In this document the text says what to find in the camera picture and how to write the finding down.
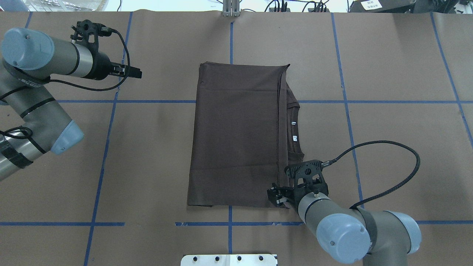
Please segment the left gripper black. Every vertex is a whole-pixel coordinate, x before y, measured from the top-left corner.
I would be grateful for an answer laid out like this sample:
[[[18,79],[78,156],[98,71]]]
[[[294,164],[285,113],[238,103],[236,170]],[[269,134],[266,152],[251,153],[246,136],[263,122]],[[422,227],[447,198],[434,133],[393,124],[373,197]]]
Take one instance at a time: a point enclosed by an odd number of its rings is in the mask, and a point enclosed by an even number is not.
[[[105,53],[98,52],[93,60],[92,79],[103,80],[110,75],[141,79],[142,71],[137,67],[112,62]]]

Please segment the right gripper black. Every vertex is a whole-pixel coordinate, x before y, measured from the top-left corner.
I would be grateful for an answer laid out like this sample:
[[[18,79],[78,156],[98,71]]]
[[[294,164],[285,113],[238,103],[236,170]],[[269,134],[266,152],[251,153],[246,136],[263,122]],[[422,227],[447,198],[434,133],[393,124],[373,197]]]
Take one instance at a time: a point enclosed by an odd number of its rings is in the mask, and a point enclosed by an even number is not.
[[[307,184],[299,184],[295,187],[279,187],[272,183],[272,187],[267,189],[267,197],[269,202],[277,208],[297,209],[302,198],[307,194]]]

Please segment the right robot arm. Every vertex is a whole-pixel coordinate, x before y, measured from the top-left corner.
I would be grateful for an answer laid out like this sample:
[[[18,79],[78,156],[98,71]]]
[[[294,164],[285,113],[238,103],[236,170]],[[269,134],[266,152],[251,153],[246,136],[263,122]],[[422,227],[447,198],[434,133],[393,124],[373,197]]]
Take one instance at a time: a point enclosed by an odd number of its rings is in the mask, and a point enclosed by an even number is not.
[[[296,209],[321,248],[339,263],[407,266],[408,256],[419,250],[421,230],[407,214],[343,208],[319,189],[305,192],[301,198],[299,191],[273,184],[267,194],[276,207],[289,204]]]

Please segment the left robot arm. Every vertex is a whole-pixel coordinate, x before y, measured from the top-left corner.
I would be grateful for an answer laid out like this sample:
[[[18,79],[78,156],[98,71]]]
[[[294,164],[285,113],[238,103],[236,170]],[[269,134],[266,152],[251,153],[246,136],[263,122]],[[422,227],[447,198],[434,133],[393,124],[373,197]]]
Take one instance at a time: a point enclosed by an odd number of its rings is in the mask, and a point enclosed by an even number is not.
[[[118,88],[127,78],[142,78],[142,71],[130,65],[125,40],[120,41],[127,63],[111,62],[99,50],[99,37],[119,35],[116,29],[89,20],[72,26],[70,41],[44,32],[15,27],[7,30],[1,43],[1,104],[10,106],[24,121],[22,126],[1,131],[1,180],[32,165],[43,154],[61,154],[84,138],[77,123],[46,89],[61,83],[88,91],[97,89],[52,79],[51,75],[101,81],[120,77]]]

